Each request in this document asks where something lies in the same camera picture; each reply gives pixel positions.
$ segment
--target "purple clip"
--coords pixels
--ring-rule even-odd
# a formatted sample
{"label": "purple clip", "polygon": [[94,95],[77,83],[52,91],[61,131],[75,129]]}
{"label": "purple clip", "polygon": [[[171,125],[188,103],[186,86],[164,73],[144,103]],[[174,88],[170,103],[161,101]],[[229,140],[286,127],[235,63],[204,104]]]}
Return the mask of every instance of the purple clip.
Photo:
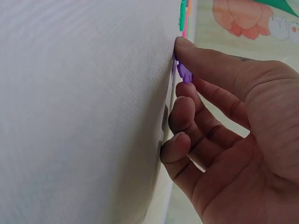
{"label": "purple clip", "polygon": [[192,73],[180,61],[178,61],[178,73],[184,83],[192,82]]}

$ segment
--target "colorful clip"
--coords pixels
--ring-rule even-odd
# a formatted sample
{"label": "colorful clip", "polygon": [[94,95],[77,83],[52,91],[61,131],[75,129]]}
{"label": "colorful clip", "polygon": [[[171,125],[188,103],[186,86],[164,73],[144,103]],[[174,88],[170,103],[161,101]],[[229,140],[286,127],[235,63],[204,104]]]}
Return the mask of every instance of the colorful clip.
{"label": "colorful clip", "polygon": [[184,31],[184,26],[185,26],[186,5],[187,5],[187,0],[182,0],[181,13],[180,13],[180,18],[179,18],[179,30],[181,32]]}
{"label": "colorful clip", "polygon": [[183,79],[183,82],[186,84],[192,82],[192,73],[179,60],[177,61],[178,61],[178,66],[177,66],[178,73],[179,76]]}

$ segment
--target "hand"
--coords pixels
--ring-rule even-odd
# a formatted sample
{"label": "hand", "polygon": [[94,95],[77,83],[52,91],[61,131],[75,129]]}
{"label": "hand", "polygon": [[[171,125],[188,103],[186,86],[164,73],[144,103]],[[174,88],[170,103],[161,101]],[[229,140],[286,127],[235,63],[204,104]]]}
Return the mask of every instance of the hand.
{"label": "hand", "polygon": [[[243,61],[183,38],[175,53],[193,82],[176,87],[169,118],[176,135],[161,149],[172,180],[204,224],[298,224],[299,74],[281,62]],[[198,92],[250,134],[242,138],[223,126]]]}

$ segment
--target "cartoon print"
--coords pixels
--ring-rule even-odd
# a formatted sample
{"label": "cartoon print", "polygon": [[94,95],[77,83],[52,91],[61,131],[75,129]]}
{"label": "cartoon print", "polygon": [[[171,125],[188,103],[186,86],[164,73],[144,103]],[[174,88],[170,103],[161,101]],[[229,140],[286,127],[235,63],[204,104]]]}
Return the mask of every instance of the cartoon print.
{"label": "cartoon print", "polygon": [[289,38],[293,44],[299,46],[299,24],[297,22],[287,22],[285,18],[273,16],[269,19],[269,31],[276,39],[284,41]]}
{"label": "cartoon print", "polygon": [[297,22],[290,23],[289,37],[294,44],[299,46],[299,24]]}
{"label": "cartoon print", "polygon": [[255,40],[270,35],[269,18],[273,11],[267,5],[251,0],[214,0],[213,14],[217,23],[236,36]]}
{"label": "cartoon print", "polygon": [[214,0],[213,14],[216,22],[235,36],[255,40],[259,35],[272,35],[299,46],[299,24],[274,15],[268,5],[252,0]]}
{"label": "cartoon print", "polygon": [[286,18],[273,16],[269,19],[269,31],[278,40],[284,41],[289,37],[289,24]]}

